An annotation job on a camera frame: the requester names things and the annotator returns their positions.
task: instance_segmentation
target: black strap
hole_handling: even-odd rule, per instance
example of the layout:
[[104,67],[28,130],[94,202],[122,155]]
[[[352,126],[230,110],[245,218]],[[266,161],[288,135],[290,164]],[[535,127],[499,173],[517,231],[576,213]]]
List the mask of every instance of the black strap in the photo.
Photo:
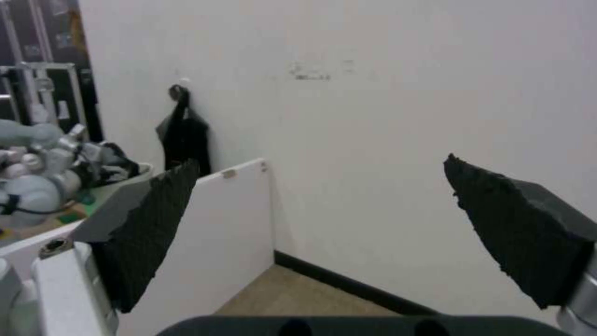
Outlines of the black strap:
[[9,194],[8,195],[8,202],[6,203],[6,205],[4,206],[4,208],[2,209],[2,212],[0,212],[0,215],[10,215],[10,214],[12,214],[15,210],[17,210],[17,205],[19,204],[20,200],[21,200],[21,197],[19,195]]

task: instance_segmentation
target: metal screw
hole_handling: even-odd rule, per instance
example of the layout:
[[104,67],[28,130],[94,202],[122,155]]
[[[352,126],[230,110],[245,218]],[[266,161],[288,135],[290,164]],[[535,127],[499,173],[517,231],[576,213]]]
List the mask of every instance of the metal screw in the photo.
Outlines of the metal screw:
[[39,250],[39,259],[46,259],[73,248],[73,242],[68,238],[52,239]]

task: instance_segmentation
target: metal rack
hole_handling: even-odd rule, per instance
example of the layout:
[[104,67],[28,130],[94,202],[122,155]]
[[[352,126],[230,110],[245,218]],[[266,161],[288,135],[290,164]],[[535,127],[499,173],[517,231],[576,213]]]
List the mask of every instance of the metal rack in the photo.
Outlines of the metal rack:
[[[27,106],[27,113],[30,119],[35,122],[35,106],[42,105],[48,113],[46,122],[58,125],[58,114],[54,103],[54,83],[48,77],[48,70],[66,71],[69,76],[69,84],[72,88],[72,96],[76,108],[78,123],[87,126],[83,98],[79,86],[79,79],[76,74],[74,63],[45,63],[45,62],[20,62],[16,66],[0,66],[0,74],[10,70],[20,71],[24,82],[24,95]],[[8,94],[0,97],[9,100],[13,109],[16,121],[20,121],[19,111],[16,104],[15,93],[11,89],[8,78],[2,76],[2,83]],[[89,140],[89,134],[85,131],[84,139]]]

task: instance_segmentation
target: wall stain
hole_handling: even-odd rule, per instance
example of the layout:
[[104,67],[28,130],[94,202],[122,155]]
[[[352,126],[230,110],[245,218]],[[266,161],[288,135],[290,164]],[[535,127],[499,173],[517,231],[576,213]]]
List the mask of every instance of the wall stain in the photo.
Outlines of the wall stain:
[[330,81],[332,76],[323,71],[305,69],[300,62],[293,62],[288,71],[297,81]]

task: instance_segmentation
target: white partition board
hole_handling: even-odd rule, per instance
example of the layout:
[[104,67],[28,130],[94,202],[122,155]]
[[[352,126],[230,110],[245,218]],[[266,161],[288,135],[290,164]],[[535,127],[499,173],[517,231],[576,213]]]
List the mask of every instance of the white partition board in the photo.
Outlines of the white partition board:
[[197,181],[176,237],[118,335],[156,335],[211,314],[273,264],[270,187],[263,160]]

